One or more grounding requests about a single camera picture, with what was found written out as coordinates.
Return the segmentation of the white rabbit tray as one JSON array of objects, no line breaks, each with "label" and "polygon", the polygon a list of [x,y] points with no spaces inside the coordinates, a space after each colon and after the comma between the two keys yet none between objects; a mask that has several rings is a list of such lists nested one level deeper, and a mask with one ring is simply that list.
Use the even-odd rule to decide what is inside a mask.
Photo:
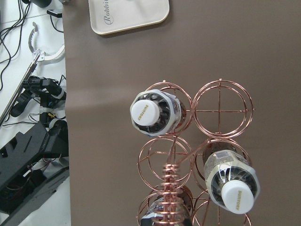
[{"label": "white rabbit tray", "polygon": [[170,10],[167,0],[90,0],[92,30],[108,35],[163,22]]}]

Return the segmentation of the black device housing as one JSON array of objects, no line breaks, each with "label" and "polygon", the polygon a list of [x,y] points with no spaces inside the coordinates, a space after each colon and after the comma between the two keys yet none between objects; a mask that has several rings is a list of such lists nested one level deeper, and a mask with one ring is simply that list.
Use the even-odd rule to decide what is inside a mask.
[{"label": "black device housing", "polygon": [[68,125],[58,120],[50,130],[35,124],[0,150],[2,226],[16,226],[42,206],[69,176]]}]

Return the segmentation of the tea bottle white cap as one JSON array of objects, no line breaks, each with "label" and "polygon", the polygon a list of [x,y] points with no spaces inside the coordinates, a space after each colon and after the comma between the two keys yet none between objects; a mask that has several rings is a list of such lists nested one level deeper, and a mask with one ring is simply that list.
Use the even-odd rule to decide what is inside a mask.
[{"label": "tea bottle white cap", "polygon": [[136,96],[130,116],[137,130],[155,137],[175,133],[186,120],[186,107],[175,95],[151,89]]}]

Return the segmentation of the copper wire bottle basket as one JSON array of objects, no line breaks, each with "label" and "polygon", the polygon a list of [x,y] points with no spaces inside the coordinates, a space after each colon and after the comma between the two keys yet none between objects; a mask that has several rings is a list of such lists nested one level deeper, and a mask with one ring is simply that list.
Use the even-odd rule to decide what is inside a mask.
[{"label": "copper wire bottle basket", "polygon": [[[222,79],[204,85],[194,97],[167,81],[155,83],[146,91],[151,89],[180,99],[186,107],[186,120],[175,133],[149,136],[150,140],[141,148],[138,172],[151,191],[140,207],[153,193],[177,196],[178,189],[187,186],[192,193],[192,226],[202,226],[210,207],[217,207],[217,214],[227,211],[210,198],[204,178],[203,152],[210,143],[227,142],[252,166],[249,154],[235,140],[252,121],[252,98],[241,85]],[[251,225],[248,213],[238,214],[243,225]],[[144,212],[138,210],[137,221],[139,214]]]}]

